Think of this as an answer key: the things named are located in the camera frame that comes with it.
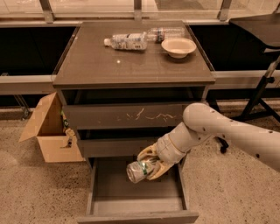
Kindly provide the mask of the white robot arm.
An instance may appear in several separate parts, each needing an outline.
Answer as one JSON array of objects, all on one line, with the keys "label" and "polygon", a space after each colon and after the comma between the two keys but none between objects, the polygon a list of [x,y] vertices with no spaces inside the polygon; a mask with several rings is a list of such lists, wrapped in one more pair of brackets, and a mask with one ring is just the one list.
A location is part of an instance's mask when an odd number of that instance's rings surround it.
[{"label": "white robot arm", "polygon": [[231,120],[203,103],[188,105],[183,122],[145,148],[137,157],[136,180],[156,179],[194,146],[219,137],[280,171],[280,133]]}]

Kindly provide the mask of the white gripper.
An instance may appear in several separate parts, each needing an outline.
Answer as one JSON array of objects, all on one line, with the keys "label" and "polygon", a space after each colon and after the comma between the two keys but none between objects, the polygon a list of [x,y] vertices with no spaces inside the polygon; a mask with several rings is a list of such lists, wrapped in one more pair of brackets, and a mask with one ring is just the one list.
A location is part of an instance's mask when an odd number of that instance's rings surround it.
[{"label": "white gripper", "polygon": [[174,164],[177,164],[184,156],[185,152],[181,152],[175,144],[169,134],[165,134],[160,137],[156,146],[150,145],[143,149],[137,156],[138,161],[158,159],[155,162],[147,162],[147,179],[153,180],[161,177],[165,174]]}]

